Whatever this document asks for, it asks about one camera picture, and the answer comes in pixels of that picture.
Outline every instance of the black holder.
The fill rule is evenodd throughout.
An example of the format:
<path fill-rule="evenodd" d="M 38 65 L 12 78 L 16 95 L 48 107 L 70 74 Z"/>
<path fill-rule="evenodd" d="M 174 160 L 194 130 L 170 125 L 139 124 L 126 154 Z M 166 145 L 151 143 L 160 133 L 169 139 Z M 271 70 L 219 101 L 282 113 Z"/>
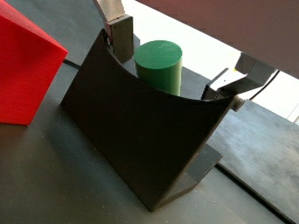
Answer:
<path fill-rule="evenodd" d="M 205 144 L 233 102 L 234 97 L 186 99 L 143 83 L 108 50 L 103 30 L 62 106 L 154 211 L 187 193 L 219 162 L 221 154 Z"/>

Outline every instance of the red block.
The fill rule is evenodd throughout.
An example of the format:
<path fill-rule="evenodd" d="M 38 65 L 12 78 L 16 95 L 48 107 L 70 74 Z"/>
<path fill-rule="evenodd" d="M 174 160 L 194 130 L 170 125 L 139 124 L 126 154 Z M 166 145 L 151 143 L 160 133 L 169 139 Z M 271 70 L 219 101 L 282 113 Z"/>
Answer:
<path fill-rule="evenodd" d="M 67 50 L 0 0 L 0 123 L 28 125 Z"/>

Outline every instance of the gray table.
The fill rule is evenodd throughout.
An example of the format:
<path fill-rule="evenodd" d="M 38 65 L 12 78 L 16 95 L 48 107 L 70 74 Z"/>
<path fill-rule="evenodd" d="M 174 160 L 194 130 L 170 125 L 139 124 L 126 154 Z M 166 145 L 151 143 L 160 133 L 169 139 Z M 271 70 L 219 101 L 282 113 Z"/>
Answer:
<path fill-rule="evenodd" d="M 62 42 L 62 44 L 70 49 L 68 60 L 80 65 L 102 28 L 100 17 L 95 10 L 92 1 L 74 2 L 71 0 L 55 0 L 46 3 L 43 0 L 7 0 L 7 2 L 12 4 L 12 6 Z M 209 80 L 202 78 L 198 74 L 193 73 L 186 68 L 183 72 L 190 75 L 190 78 L 183 80 L 182 95 L 194 99 L 199 99 L 203 87 Z M 60 75 L 59 79 L 62 80 L 56 81 L 56 84 L 51 87 L 51 89 L 54 89 L 52 91 L 56 91 L 56 94 L 52 93 L 47 95 L 46 102 L 43 103 L 39 114 L 36 116 L 38 122 L 34 122 L 30 128 L 16 128 L 15 126 L 11 127 L 10 125 L 2 125 L 2 149 L 4 149 L 2 150 L 2 153 L 8 153 L 8 156 L 3 154 L 2 157 L 2 177 L 4 183 L 7 183 L 7 185 L 2 186 L 4 188 L 3 199 L 6 200 L 10 199 L 10 195 L 15 196 L 15 192 L 19 192 L 19 188 L 23 184 L 32 184 L 31 181 L 23 177 L 23 175 L 28 175 L 28 177 L 34 180 L 42 179 L 46 186 L 48 182 L 52 182 L 52 180 L 43 179 L 48 169 L 46 167 L 48 166 L 44 166 L 44 171 L 42 171 L 42 173 L 39 173 L 40 166 L 36 165 L 35 167 L 39 158 L 44 159 L 50 156 L 50 158 L 54 159 L 54 163 L 58 163 L 52 167 L 54 173 L 66 172 L 63 169 L 60 170 L 60 168 L 56 167 L 66 165 L 63 162 L 55 162 L 55 159 L 58 159 L 55 157 L 56 147 L 62 145 L 59 151 L 63 153 L 66 153 L 64 148 L 70 149 L 71 152 L 72 150 L 82 149 L 82 145 L 84 145 L 84 147 L 87 146 L 92 148 L 88 141 L 84 142 L 80 137 L 75 137 L 76 135 L 68 134 L 70 127 L 74 129 L 76 128 L 68 120 L 68 117 L 66 117 L 63 111 L 58 108 L 58 105 L 60 103 L 64 92 L 67 91 L 71 77 L 74 77 L 76 71 L 72 71 L 71 67 L 64 66 L 60 70 L 60 73 L 64 74 Z M 234 114 L 234 112 L 229 114 L 229 118 L 225 119 L 223 124 L 219 126 L 219 129 L 215 132 L 215 135 L 210 139 L 210 145 L 217 148 L 225 156 L 221 161 L 223 167 L 258 193 L 258 195 L 267 201 L 267 203 L 277 209 L 279 213 L 286 215 L 290 220 L 297 220 L 298 214 L 295 206 L 298 205 L 298 200 L 293 200 L 293 198 L 298 196 L 298 188 L 293 186 L 293 184 L 298 185 L 298 166 L 293 166 L 293 164 L 298 164 L 297 161 L 299 161 L 298 148 L 295 148 L 295 146 L 298 146 L 298 140 L 295 138 L 295 133 L 298 133 L 297 127 L 291 128 L 293 131 L 290 131 L 293 134 L 290 137 L 281 136 L 285 133 L 290 133 L 290 131 L 286 131 L 290 125 L 290 122 L 282 120 L 278 115 L 273 115 L 270 111 L 261 108 L 257 104 L 247 104 L 237 114 Z M 263 145 L 269 146 L 267 152 L 275 147 L 271 153 L 263 153 L 266 148 L 262 147 Z M 18 154 L 14 158 L 11 158 L 11 156 L 14 156 L 11 155 L 12 151 L 15 151 Z M 19 165 L 18 163 L 23 162 L 23 160 L 15 161 L 15 158 L 19 159 L 19 157 L 26 155 L 27 151 L 34 153 L 32 157 L 28 157 L 27 155 L 26 158 L 28 164 L 28 160 L 34 161 L 31 170 L 19 173 L 19 170 L 14 166 L 14 168 L 10 168 L 12 170 L 10 170 L 10 165 Z M 285 161 L 289 161 L 289 158 L 291 158 L 291 162 L 282 163 L 281 157 L 285 158 Z M 38 171 L 38 176 L 32 175 L 31 171 Z M 12 175 L 16 175 L 15 177 L 24 179 L 24 182 L 19 183 L 19 180 L 15 180 Z M 275 177 L 275 182 L 274 180 L 269 181 L 269 177 L 271 176 Z M 281 178 L 277 177 L 281 177 L 285 181 L 282 185 L 279 185 L 278 181 Z M 14 184 L 16 184 L 16 187 L 10 190 L 8 186 Z"/>
<path fill-rule="evenodd" d="M 150 213 L 60 108 L 76 72 L 62 66 L 31 126 L 0 124 L 2 224 L 283 223 L 217 169 Z"/>

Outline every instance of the white surface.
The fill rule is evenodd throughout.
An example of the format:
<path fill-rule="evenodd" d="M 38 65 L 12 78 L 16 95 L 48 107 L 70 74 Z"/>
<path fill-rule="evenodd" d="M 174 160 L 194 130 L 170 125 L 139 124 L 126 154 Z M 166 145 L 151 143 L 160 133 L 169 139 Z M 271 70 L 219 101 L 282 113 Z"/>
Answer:
<path fill-rule="evenodd" d="M 239 50 L 135 0 L 123 0 L 123 5 L 126 13 L 135 18 L 135 35 L 140 44 L 158 39 L 177 43 L 183 51 L 183 66 L 209 79 L 226 67 L 235 67 Z M 241 96 L 249 99 L 258 90 Z M 287 118 L 299 103 L 299 80 L 281 72 L 254 102 Z"/>
<path fill-rule="evenodd" d="M 291 115 L 287 117 L 287 120 L 291 122 L 294 121 L 297 124 L 299 124 L 299 103 L 294 108 Z"/>
<path fill-rule="evenodd" d="M 299 78 L 298 0 L 138 0 Z"/>

